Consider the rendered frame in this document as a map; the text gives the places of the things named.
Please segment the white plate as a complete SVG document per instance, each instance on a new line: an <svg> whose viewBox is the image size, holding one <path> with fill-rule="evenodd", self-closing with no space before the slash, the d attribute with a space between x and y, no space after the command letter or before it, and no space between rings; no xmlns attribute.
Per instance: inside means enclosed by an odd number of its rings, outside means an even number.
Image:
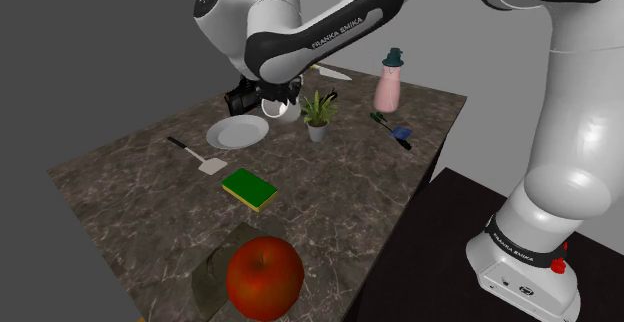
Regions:
<svg viewBox="0 0 624 322"><path fill-rule="evenodd" d="M222 119L206 133L207 142L218 149L242 149L261 141L269 131L268 122L255 115L237 115Z"/></svg>

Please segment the red apple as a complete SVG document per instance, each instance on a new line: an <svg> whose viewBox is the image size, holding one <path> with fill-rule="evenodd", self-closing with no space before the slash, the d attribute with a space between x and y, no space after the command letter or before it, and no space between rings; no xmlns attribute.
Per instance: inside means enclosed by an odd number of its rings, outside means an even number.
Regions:
<svg viewBox="0 0 624 322"><path fill-rule="evenodd" d="M290 243L272 236L254 238L228 263L228 298L248 319L277 320L298 300L304 276L302 259Z"/></svg>

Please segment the green handled blue utensil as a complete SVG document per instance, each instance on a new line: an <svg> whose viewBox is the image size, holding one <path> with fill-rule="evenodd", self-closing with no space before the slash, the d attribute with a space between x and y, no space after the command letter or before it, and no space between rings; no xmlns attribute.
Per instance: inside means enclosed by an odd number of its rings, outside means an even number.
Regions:
<svg viewBox="0 0 624 322"><path fill-rule="evenodd" d="M390 131L390 135L399 143L404 149L411 150L412 146L408 141L412 131L403 127L390 128L387 119L381 112L370 113L369 116L378 124L382 125Z"/></svg>

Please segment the white mug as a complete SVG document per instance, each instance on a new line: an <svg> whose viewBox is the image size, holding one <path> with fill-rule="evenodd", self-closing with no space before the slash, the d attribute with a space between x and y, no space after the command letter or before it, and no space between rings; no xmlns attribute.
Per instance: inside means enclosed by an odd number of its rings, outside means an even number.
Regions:
<svg viewBox="0 0 624 322"><path fill-rule="evenodd" d="M280 101L269 101L263 99L261 101L262 112L270 119L278 123L292 123L301 115L301 104L299 98L296 98L292 104L289 100L285 103Z"/></svg>

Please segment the black box-shaped device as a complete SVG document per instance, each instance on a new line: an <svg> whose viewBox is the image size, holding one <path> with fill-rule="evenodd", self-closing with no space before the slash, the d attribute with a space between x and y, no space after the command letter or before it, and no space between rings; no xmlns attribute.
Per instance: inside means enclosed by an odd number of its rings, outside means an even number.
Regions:
<svg viewBox="0 0 624 322"><path fill-rule="evenodd" d="M231 116L245 114L260 105L261 99L256 91L256 82L240 76L236 88L224 96Z"/></svg>

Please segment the pink bottle with teal cap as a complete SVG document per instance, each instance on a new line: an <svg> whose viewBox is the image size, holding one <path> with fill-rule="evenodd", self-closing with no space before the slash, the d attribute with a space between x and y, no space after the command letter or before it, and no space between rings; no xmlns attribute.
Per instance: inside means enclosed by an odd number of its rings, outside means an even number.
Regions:
<svg viewBox="0 0 624 322"><path fill-rule="evenodd" d="M404 62L402 51L393 47L382 60L382 73L378 80L373 105L382 113L394 112L399 105L401 79L400 72Z"/></svg>

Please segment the green plant in grey pot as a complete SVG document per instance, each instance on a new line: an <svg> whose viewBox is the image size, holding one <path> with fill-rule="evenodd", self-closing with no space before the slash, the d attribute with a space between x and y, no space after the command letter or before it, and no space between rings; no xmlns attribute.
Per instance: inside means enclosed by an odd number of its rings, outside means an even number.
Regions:
<svg viewBox="0 0 624 322"><path fill-rule="evenodd" d="M304 123L307 125L311 141L322 142L324 140L330 119L337 113L336 96L334 91L324 97L320 96L319 91L315 91L311 99L303 96Z"/></svg>

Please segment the white bladed knife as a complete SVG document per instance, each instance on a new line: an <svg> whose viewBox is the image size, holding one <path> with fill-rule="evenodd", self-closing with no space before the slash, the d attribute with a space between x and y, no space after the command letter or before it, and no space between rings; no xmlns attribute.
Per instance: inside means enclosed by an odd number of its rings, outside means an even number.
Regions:
<svg viewBox="0 0 624 322"><path fill-rule="evenodd" d="M343 74L341 72L332 70L332 69L327 68L327 67L319 66L317 64L311 65L310 68L314 69L314 70L317 70L320 75L325 76L325 77L338 79L338 80L344 80L344 81L351 81L352 80L352 78L347 76L346 74Z"/></svg>

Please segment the dark robot stand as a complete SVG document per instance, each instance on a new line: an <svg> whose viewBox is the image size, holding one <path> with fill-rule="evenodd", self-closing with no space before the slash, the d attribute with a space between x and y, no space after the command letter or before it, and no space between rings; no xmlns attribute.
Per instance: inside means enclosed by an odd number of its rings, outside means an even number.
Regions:
<svg viewBox="0 0 624 322"><path fill-rule="evenodd" d="M406 205L341 322L538 322L484 291L466 258L504 200L441 171ZM624 322L624 256L575 232L566 263L578 277L577 322Z"/></svg>

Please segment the black handled white spatula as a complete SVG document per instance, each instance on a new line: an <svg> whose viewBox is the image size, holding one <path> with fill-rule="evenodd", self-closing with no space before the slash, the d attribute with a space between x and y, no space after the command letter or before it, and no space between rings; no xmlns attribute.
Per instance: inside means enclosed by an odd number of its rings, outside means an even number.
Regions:
<svg viewBox="0 0 624 322"><path fill-rule="evenodd" d="M186 144L175 139L174 137L168 136L167 140L175 144L176 146L180 147L181 149L187 151L189 154L191 154L196 159L198 159L200 161L198 170L207 175L210 175L210 176L215 175L218 171L222 170L224 167L228 165L226 161L223 161L219 158L205 159L204 157L200 156L195 151L190 149Z"/></svg>

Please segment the grey flat board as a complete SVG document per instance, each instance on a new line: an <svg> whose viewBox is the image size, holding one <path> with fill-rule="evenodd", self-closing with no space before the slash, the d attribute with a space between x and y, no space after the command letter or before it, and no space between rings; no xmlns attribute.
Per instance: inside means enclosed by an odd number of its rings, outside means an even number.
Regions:
<svg viewBox="0 0 624 322"><path fill-rule="evenodd" d="M227 267L233 254L248 241L268 236L246 223L239 224L192 273L192 291L202 319L208 321L229 301Z"/></svg>

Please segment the green and yellow sponge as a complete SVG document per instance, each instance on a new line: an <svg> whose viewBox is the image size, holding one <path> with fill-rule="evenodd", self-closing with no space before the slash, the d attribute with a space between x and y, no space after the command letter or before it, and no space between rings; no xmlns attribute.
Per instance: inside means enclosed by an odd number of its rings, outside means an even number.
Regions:
<svg viewBox="0 0 624 322"><path fill-rule="evenodd" d="M226 177L222 188L255 212L261 212L275 199L278 190L245 168Z"/></svg>

